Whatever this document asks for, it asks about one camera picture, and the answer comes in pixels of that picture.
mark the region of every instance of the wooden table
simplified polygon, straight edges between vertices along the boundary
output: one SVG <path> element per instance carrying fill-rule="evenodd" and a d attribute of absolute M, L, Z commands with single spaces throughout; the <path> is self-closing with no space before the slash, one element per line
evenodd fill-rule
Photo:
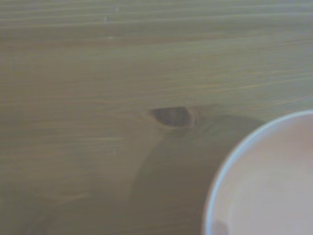
<path fill-rule="evenodd" d="M 309 0 L 1 0 L 0 233 L 199 234 L 234 145 L 312 108 L 312 29 Z"/>

